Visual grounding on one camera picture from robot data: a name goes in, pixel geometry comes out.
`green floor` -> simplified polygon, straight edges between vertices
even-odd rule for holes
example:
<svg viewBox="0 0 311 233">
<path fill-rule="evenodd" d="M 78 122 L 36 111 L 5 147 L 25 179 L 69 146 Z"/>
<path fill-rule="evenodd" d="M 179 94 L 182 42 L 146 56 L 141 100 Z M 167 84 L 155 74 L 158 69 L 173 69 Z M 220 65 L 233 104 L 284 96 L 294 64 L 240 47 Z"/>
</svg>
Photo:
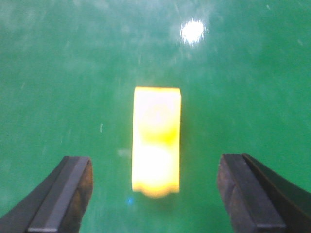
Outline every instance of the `green floor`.
<svg viewBox="0 0 311 233">
<path fill-rule="evenodd" d="M 191 46 L 181 25 L 205 24 Z M 88 155 L 81 233 L 231 233 L 216 175 L 247 152 L 311 192 L 311 1 L 2 0 L 0 216 Z M 182 92 L 180 193 L 131 191 L 134 88 Z"/>
</svg>

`yellow object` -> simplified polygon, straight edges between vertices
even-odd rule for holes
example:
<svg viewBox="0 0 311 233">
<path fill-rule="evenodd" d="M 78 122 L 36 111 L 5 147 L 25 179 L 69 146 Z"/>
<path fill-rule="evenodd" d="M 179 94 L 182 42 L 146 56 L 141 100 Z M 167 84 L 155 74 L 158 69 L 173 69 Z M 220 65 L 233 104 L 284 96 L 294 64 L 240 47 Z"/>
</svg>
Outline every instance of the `yellow object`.
<svg viewBox="0 0 311 233">
<path fill-rule="evenodd" d="M 179 192 L 179 88 L 136 87 L 132 190 L 152 198 Z"/>
</svg>

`small blue speck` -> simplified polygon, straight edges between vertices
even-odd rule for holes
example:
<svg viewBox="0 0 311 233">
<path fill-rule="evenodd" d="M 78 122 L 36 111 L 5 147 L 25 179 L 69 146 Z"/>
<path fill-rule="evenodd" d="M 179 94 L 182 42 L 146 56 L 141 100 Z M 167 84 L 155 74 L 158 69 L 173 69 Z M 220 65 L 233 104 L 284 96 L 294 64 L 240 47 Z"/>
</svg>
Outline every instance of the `small blue speck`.
<svg viewBox="0 0 311 233">
<path fill-rule="evenodd" d="M 134 202 L 134 198 L 133 198 L 133 197 L 129 197 L 129 198 L 127 199 L 127 204 L 128 204 L 128 205 L 132 205 L 133 202 Z"/>
</svg>

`green epoxy floor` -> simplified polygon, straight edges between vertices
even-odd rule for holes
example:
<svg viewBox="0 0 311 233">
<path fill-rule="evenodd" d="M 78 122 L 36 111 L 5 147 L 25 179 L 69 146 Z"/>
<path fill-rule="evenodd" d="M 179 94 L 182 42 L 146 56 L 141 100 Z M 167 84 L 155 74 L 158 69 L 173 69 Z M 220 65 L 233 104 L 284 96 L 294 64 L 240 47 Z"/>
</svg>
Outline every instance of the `green epoxy floor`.
<svg viewBox="0 0 311 233">
<path fill-rule="evenodd" d="M 181 25 L 205 24 L 191 46 Z M 308 0 L 2 0 L 0 216 L 65 155 L 88 155 L 81 233 L 231 233 L 222 153 L 311 192 Z M 182 92 L 180 193 L 131 191 L 134 88 Z"/>
</svg>

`yellow block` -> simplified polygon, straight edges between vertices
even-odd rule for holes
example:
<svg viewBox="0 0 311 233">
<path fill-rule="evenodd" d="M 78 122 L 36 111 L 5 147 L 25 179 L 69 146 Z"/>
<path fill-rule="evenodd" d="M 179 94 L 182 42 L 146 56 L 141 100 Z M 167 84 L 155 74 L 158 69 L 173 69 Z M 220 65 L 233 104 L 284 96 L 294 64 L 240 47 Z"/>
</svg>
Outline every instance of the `yellow block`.
<svg viewBox="0 0 311 233">
<path fill-rule="evenodd" d="M 179 88 L 136 87 L 132 190 L 152 198 L 179 192 Z"/>
</svg>

